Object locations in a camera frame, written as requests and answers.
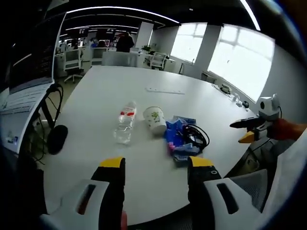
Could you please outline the person's right hand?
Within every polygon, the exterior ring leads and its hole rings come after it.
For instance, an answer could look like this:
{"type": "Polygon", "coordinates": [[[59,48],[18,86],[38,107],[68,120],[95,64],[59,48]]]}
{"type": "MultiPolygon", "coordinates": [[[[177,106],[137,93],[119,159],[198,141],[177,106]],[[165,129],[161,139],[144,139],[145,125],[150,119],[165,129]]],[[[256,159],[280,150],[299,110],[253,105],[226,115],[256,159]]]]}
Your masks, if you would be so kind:
{"type": "Polygon", "coordinates": [[[274,140],[298,140],[306,128],[306,124],[295,124],[278,118],[267,128],[267,137],[274,140]]]}

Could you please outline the person's left hand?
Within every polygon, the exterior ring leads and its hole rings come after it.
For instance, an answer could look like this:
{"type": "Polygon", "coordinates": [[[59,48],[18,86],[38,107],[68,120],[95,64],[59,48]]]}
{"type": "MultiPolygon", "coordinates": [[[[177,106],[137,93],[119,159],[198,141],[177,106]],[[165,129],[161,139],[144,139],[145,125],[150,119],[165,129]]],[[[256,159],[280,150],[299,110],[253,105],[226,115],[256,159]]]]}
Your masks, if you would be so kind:
{"type": "Polygon", "coordinates": [[[122,211],[122,214],[121,214],[120,229],[121,230],[127,230],[128,229],[128,216],[127,216],[127,213],[125,211],[122,211]]]}

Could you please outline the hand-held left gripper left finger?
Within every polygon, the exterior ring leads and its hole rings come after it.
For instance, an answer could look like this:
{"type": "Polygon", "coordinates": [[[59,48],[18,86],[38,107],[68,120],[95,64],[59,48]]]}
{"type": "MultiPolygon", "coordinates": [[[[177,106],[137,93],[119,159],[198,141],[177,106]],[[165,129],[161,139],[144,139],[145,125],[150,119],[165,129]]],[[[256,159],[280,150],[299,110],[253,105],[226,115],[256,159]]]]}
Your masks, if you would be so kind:
{"type": "Polygon", "coordinates": [[[45,230],[119,230],[125,199],[125,158],[102,161],[90,180],[81,180],[51,214],[40,220],[45,230]]]}

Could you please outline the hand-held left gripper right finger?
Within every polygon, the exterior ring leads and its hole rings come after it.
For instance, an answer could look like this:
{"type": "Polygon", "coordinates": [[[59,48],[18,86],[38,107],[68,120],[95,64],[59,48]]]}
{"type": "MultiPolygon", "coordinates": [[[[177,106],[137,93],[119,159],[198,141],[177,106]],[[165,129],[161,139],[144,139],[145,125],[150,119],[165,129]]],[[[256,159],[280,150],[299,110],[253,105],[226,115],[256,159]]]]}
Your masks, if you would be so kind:
{"type": "Polygon", "coordinates": [[[264,206],[264,171],[222,178],[209,159],[188,158],[194,230],[253,230],[264,206]]]}

